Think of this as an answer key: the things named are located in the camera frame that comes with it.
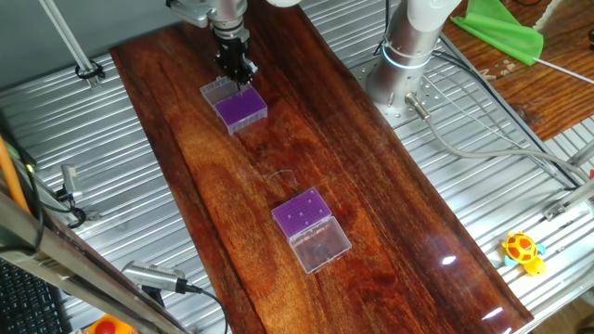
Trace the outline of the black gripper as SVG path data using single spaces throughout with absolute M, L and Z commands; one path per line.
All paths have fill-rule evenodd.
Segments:
M 215 41 L 218 45 L 218 54 L 215 56 L 215 61 L 226 77 L 237 85 L 249 84 L 258 71 L 258 66 L 247 58 L 250 39 L 216 38 Z

